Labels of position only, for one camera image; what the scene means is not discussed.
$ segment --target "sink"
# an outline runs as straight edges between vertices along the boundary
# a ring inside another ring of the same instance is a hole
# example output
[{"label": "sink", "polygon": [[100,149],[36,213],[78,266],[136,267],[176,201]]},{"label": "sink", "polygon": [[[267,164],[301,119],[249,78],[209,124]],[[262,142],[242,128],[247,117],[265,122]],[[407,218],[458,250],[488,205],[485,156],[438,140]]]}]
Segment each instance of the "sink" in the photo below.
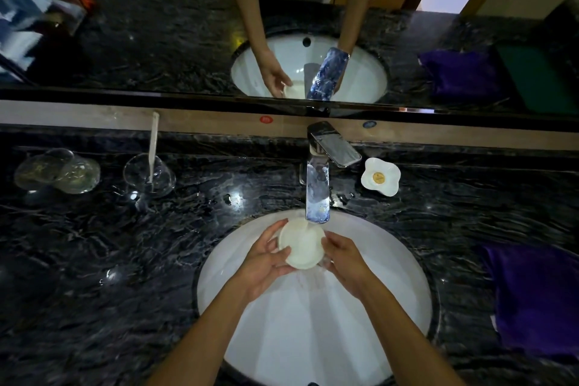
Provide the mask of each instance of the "sink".
[{"label": "sink", "polygon": [[[235,273],[251,245],[275,221],[304,210],[268,214],[225,237],[201,269],[202,313]],[[352,238],[370,269],[427,334],[432,318],[428,281],[412,253],[369,221],[332,211],[324,229]],[[373,386],[392,371],[362,304],[321,267],[279,278],[252,302],[231,339],[225,361],[264,385]]]},{"label": "sink", "polygon": [[[296,34],[269,38],[267,44],[276,55],[281,68],[293,81],[293,88],[286,93],[286,97],[305,99],[304,65],[322,64],[329,48],[337,45],[337,40]],[[237,88],[246,95],[271,97],[251,48],[237,57],[231,68],[231,77]],[[387,80],[382,64],[365,50],[356,47],[348,62],[342,86],[332,97],[332,101],[375,103],[386,93]]]}]

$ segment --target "chrome faucet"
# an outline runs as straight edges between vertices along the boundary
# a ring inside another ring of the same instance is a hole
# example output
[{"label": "chrome faucet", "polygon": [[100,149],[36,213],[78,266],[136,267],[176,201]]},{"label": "chrome faucet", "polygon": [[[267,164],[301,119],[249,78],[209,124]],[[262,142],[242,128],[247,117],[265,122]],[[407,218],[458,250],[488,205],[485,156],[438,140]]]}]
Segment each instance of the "chrome faucet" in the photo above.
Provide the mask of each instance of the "chrome faucet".
[{"label": "chrome faucet", "polygon": [[306,218],[313,223],[329,220],[329,162],[347,168],[362,156],[327,121],[308,126],[310,155],[306,162]]}]

